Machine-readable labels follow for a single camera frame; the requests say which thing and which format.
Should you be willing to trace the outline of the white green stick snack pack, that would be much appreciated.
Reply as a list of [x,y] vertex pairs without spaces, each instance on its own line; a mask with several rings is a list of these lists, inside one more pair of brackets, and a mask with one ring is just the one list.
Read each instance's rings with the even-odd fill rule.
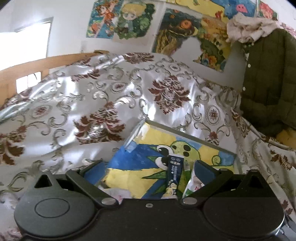
[[187,186],[184,190],[182,198],[189,196],[190,194],[198,191],[204,186],[203,182],[197,177],[195,173],[195,167],[196,167],[196,164],[194,164],[193,166],[191,177],[189,179],[189,182],[187,183]]

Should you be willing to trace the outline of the dark blue milk carton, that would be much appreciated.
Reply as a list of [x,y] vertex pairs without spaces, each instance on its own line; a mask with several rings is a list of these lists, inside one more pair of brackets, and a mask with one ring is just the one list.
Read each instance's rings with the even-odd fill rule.
[[168,168],[166,171],[166,188],[162,198],[177,198],[178,185],[180,183],[184,157],[180,155],[170,155],[168,157]]

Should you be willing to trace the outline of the frog painting paper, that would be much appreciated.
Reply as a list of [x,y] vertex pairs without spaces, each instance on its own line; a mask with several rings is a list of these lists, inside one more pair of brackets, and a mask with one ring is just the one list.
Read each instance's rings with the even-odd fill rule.
[[[187,162],[183,164],[177,198],[183,197],[193,169]],[[167,168],[160,169],[143,155],[129,153],[123,144],[108,162],[101,187],[119,201],[124,198],[161,199],[166,188]]]

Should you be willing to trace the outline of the grey tray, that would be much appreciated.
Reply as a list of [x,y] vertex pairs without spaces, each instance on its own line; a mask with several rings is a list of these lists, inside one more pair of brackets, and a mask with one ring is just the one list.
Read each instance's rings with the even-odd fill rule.
[[236,159],[236,154],[226,149],[150,120],[142,120],[134,128],[124,147],[131,154],[143,155],[163,170],[171,156],[184,158],[190,169],[195,161],[201,160],[215,169],[231,171]]

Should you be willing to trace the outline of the floral patterned bedspread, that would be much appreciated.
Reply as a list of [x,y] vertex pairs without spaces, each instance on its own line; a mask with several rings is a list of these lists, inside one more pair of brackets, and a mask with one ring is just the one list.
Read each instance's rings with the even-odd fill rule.
[[1,107],[1,240],[21,239],[14,210],[38,172],[109,161],[145,119],[236,153],[237,173],[259,170],[295,240],[295,150],[258,132],[240,99],[161,54],[98,55],[49,74]]

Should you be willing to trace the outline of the olive puffer jacket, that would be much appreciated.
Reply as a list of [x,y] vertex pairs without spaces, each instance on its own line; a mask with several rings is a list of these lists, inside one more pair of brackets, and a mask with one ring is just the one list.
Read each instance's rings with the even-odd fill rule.
[[246,69],[240,109],[262,134],[295,128],[295,38],[276,29],[243,45]]

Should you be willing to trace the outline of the window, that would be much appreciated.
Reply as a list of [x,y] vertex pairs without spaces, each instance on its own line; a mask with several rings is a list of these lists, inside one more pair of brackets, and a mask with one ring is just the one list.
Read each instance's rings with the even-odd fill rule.
[[46,58],[52,22],[53,18],[47,18],[13,32],[2,32],[1,70]]

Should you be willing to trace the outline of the anime girl poster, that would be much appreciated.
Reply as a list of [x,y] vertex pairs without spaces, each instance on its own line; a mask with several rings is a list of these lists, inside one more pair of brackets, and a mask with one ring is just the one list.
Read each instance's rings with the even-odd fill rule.
[[95,1],[87,27],[87,38],[112,39],[123,1]]

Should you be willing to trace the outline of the crumpled beige cloth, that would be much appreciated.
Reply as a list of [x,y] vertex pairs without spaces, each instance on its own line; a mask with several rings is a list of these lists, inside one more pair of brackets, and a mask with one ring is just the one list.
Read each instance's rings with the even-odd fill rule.
[[254,43],[260,38],[267,37],[275,29],[280,28],[277,21],[266,18],[255,18],[237,13],[227,23],[228,43]]

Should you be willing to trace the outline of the dark swirl painting poster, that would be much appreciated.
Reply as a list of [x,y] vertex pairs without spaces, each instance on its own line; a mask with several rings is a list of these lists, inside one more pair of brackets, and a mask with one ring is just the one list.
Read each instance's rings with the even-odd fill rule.
[[206,15],[193,16],[167,8],[152,52],[172,56],[182,49],[188,39],[195,39],[198,45],[190,47],[189,50],[198,50],[200,54],[193,57],[193,62],[223,72],[231,52],[227,38],[224,22]]

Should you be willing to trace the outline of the blond boy poster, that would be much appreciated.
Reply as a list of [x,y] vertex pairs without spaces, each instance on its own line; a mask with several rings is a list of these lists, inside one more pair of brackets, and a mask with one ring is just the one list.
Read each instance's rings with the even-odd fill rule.
[[113,41],[146,46],[156,6],[152,1],[124,1],[115,24]]

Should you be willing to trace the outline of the upper colourful poster row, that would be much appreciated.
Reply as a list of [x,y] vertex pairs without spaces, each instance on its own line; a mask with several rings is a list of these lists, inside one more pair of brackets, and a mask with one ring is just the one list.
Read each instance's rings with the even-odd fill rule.
[[167,1],[170,4],[187,7],[198,13],[212,16],[221,20],[230,20],[237,13],[244,16],[278,20],[278,13],[263,1],[249,0],[184,0]]

